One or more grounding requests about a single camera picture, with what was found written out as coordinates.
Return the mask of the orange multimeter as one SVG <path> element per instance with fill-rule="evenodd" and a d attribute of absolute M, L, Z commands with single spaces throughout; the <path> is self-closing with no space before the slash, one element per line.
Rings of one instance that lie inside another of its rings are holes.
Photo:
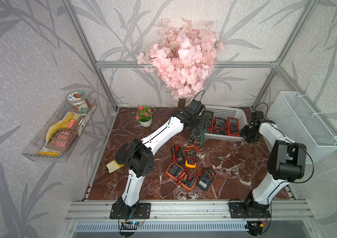
<path fill-rule="evenodd" d="M 181 183 L 186 176 L 186 170 L 182 168 L 179 164 L 173 162 L 166 170 L 166 174 L 176 183 Z"/>

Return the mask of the green XUXIN multimeter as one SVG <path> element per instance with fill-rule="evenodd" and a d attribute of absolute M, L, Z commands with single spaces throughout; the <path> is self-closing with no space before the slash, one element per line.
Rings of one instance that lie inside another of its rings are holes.
<path fill-rule="evenodd" d="M 226 120 L 223 118 L 214 118 L 212 134 L 226 135 Z"/>

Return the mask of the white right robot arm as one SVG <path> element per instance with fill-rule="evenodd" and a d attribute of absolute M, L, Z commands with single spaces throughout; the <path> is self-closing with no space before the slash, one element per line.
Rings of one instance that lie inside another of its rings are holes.
<path fill-rule="evenodd" d="M 272 147 L 266 176 L 244 201 L 246 213 L 263 213 L 284 186 L 303 178 L 307 148 L 288 138 L 262 111 L 252 113 L 251 125 L 243 127 L 240 135 L 250 143 L 264 137 Z"/>

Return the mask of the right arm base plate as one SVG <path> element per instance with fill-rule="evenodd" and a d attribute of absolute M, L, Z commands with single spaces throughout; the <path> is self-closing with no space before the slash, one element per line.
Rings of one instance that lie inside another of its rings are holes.
<path fill-rule="evenodd" d="M 241 219 L 258 219 L 258 218 L 271 218 L 271 213 L 269 210 L 269 205 L 259 204 L 255 201 L 229 201 L 229 211 L 231 218 L 241 218 Z"/>

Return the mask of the small black clamp multimeter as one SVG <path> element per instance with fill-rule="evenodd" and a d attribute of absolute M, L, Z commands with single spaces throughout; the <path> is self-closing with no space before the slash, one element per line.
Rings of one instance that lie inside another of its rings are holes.
<path fill-rule="evenodd" d="M 177 163 L 177 164 L 184 163 L 184 156 L 183 156 L 183 153 L 182 153 L 182 150 L 181 150 L 180 146 L 174 145 L 171 148 L 171 155 L 172 155 L 172 159 L 175 163 Z"/>

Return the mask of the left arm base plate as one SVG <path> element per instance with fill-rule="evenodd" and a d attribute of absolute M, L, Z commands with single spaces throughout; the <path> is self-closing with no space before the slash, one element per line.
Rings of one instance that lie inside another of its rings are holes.
<path fill-rule="evenodd" d="M 124 203 L 114 203 L 110 213 L 110 219 L 149 219 L 151 203 L 137 203 L 127 206 Z"/>

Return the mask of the small black multimeter front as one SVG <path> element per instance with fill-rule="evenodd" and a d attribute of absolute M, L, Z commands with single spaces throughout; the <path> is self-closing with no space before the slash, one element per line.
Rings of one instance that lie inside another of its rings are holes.
<path fill-rule="evenodd" d="M 215 172 L 210 168 L 204 168 L 197 174 L 196 185 L 206 191 L 214 183 Z"/>

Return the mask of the large green multimeter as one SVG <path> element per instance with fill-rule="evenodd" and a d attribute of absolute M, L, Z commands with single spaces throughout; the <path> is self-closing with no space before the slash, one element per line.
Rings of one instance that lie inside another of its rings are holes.
<path fill-rule="evenodd" d="M 192 145 L 201 146 L 204 143 L 205 133 L 209 127 L 209 122 L 203 119 L 198 126 L 194 127 L 190 132 L 188 142 Z"/>

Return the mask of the red ANENG DT9205A multimeter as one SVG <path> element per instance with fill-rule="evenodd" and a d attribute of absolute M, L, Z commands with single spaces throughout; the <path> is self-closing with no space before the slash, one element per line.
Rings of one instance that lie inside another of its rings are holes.
<path fill-rule="evenodd" d="M 205 111 L 203 111 L 202 116 L 204 116 L 205 118 L 213 119 L 214 118 L 214 112 L 205 110 Z"/>

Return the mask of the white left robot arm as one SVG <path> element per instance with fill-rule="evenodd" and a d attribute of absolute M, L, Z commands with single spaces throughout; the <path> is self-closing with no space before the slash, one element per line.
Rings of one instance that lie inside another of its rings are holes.
<path fill-rule="evenodd" d="M 203 109 L 205 106 L 194 99 L 184 110 L 174 111 L 167 122 L 149 136 L 141 140 L 135 138 L 130 144 L 126 143 L 120 147 L 115 162 L 128 166 L 128 181 L 118 200 L 121 206 L 127 209 L 137 206 L 144 179 L 154 168 L 156 152 L 185 128 L 198 126 Z"/>

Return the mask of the yellow ANENG multimeter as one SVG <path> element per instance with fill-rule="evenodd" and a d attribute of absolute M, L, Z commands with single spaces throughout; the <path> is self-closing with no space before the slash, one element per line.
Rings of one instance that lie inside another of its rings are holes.
<path fill-rule="evenodd" d="M 186 146 L 185 148 L 185 166 L 190 169 L 196 168 L 198 147 Z"/>

